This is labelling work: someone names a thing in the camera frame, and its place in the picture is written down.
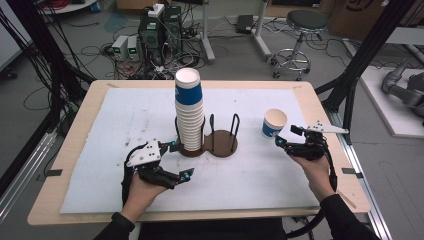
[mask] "desk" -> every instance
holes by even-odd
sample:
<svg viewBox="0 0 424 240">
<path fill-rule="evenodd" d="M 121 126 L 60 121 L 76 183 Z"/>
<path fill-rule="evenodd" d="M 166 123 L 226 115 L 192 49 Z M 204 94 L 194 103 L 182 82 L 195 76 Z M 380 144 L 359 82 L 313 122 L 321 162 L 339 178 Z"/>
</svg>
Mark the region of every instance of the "desk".
<svg viewBox="0 0 424 240">
<path fill-rule="evenodd" d="M 91 126 L 100 110 L 104 96 L 109 88 L 174 88 L 174 81 L 96 81 L 94 82 L 74 123 L 58 153 L 52 169 L 63 169 L 62 175 L 48 177 L 28 216 L 31 225 L 52 225 L 70 223 L 109 222 L 110 214 L 60 214 L 65 199 L 74 165 L 84 147 Z M 203 88 L 212 89 L 290 89 L 296 95 L 307 124 L 317 119 L 329 123 L 315 95 L 314 89 L 307 82 L 274 82 L 274 81 L 203 81 Z M 355 213 L 366 213 L 370 210 L 368 200 L 355 175 L 343 174 L 342 168 L 351 168 L 343 148 L 335 134 L 325 134 L 334 165 L 339 176 L 339 191 L 347 205 Z M 224 219 L 271 216 L 312 215 L 317 210 L 311 209 L 255 209 L 225 210 L 197 212 L 149 212 L 143 215 L 142 221 L 171 221 L 193 219 Z"/>
</svg>

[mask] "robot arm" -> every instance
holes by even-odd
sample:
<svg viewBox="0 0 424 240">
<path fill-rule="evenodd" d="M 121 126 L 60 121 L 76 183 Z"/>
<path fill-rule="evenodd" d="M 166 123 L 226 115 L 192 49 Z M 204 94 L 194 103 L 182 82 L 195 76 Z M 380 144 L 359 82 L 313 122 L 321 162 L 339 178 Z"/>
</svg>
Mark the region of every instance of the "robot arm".
<svg viewBox="0 0 424 240">
<path fill-rule="evenodd" d="M 381 85 L 381 90 L 387 94 L 393 95 L 408 106 L 408 107 L 419 107 L 424 103 L 424 94 L 419 91 L 418 88 L 410 88 L 404 89 L 396 85 L 396 83 L 402 78 L 402 73 L 405 71 L 407 66 L 406 62 L 399 64 L 399 66 L 393 71 L 389 72 L 383 80 L 383 84 Z M 423 79 L 424 75 L 413 75 L 409 79 L 409 81 L 421 82 L 424 83 Z"/>
</svg>

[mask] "stool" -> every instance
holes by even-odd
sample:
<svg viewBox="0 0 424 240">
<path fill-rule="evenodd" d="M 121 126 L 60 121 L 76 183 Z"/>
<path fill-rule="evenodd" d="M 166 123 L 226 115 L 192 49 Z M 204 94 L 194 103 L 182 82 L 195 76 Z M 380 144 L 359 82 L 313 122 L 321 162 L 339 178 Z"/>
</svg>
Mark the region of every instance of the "stool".
<svg viewBox="0 0 424 240">
<path fill-rule="evenodd" d="M 271 65 L 275 65 L 274 78 L 280 77 L 280 67 L 298 71 L 296 81 L 302 79 L 302 72 L 311 71 L 311 60 L 299 51 L 305 34 L 319 34 L 327 27 L 327 18 L 317 12 L 309 10 L 293 10 L 287 14 L 287 24 L 294 30 L 300 32 L 294 49 L 283 49 L 271 58 Z"/>
</svg>

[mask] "white paper sheet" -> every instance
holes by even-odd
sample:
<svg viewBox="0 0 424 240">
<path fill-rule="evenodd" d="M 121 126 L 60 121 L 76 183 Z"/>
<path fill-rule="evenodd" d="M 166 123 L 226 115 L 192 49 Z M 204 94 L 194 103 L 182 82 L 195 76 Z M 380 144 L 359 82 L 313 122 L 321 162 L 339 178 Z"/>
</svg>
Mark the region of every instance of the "white paper sheet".
<svg viewBox="0 0 424 240">
<path fill-rule="evenodd" d="M 240 116 L 238 149 L 228 158 L 206 152 L 197 158 L 166 153 L 161 166 L 170 172 L 195 168 L 192 180 L 156 198 L 149 211 L 199 211 L 314 207 L 302 169 L 273 140 L 262 135 L 263 116 L 279 108 L 288 116 L 280 133 L 304 142 L 290 125 L 305 126 L 291 90 L 203 89 L 207 117 L 215 115 L 215 130 L 230 130 Z M 174 89 L 110 89 L 76 163 L 61 213 L 120 211 L 123 162 L 128 152 L 153 138 L 176 140 Z"/>
</svg>

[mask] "floor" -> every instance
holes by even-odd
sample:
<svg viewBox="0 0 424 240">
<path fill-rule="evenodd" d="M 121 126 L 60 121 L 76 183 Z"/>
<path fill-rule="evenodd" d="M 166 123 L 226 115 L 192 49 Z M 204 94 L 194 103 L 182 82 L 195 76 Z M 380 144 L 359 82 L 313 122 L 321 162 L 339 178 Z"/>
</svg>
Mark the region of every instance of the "floor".
<svg viewBox="0 0 424 240">
<path fill-rule="evenodd" d="M 94 14 L 85 9 L 61 15 L 60 19 L 65 23 L 64 32 L 68 41 L 86 68 L 97 79 L 112 79 L 111 62 L 93 53 L 97 53 L 98 48 L 103 44 L 113 42 L 114 37 L 120 34 L 136 33 L 138 15 L 115 11 L 113 2 L 105 2 L 105 8 L 101 13 Z M 236 22 L 235 17 L 228 17 L 228 20 L 231 23 Z M 210 40 L 216 61 L 199 68 L 202 80 L 284 81 L 294 80 L 297 77 L 296 73 L 282 71 L 282 76 L 274 79 L 272 66 L 264 61 L 251 37 L 213 37 L 238 35 L 234 33 L 233 26 L 229 25 L 226 19 L 219 17 L 210 19 L 209 29 L 213 30 Z M 294 46 L 295 39 L 290 34 L 292 33 L 271 32 L 264 29 L 262 36 L 271 52 L 276 52 L 281 48 Z M 328 39 L 338 38 L 329 36 L 327 33 L 323 33 L 322 37 L 323 42 L 314 38 L 314 42 L 308 43 L 320 49 L 327 46 L 326 50 L 312 49 L 305 43 L 302 46 L 302 51 L 311 58 L 313 63 L 311 72 L 304 75 L 303 80 L 310 82 L 314 87 L 338 77 L 350 59 L 343 44 L 336 40 L 328 41 Z M 61 40 L 58 40 L 58 43 L 64 53 L 69 53 Z M 392 62 L 400 62 L 403 59 L 407 59 L 414 67 L 423 67 L 402 46 L 398 45 L 383 47 L 372 64 L 393 66 Z M 47 113 L 44 109 L 47 106 L 47 92 L 44 89 L 37 91 L 42 84 L 37 81 L 30 63 L 25 57 L 19 57 L 12 66 L 18 73 L 18 78 L 2 77 L 0 79 L 0 134 L 2 136 L 0 138 L 0 174 L 6 171 Z M 320 98 L 325 99 L 326 95 L 322 94 Z M 422 239 L 424 203 L 421 199 L 424 198 L 424 192 L 419 189 L 424 183 L 422 174 L 424 140 L 392 137 L 360 83 L 357 86 L 351 132 L 356 154 L 392 238 Z M 28 213 L 43 185 L 43 182 L 37 181 L 36 177 L 42 174 L 45 165 L 48 164 L 47 161 L 54 157 L 62 141 L 63 138 L 59 137 L 33 180 L 0 225 L 1 239 L 33 239 L 34 236 L 37 236 L 37 239 L 91 239 L 105 226 L 105 224 L 76 224 L 34 227 L 27 223 Z M 291 219 L 284 219 L 286 231 L 298 227 L 299 224 L 295 224 Z M 314 234 L 316 239 L 331 239 L 330 230 L 325 222 L 314 230 Z"/>
</svg>

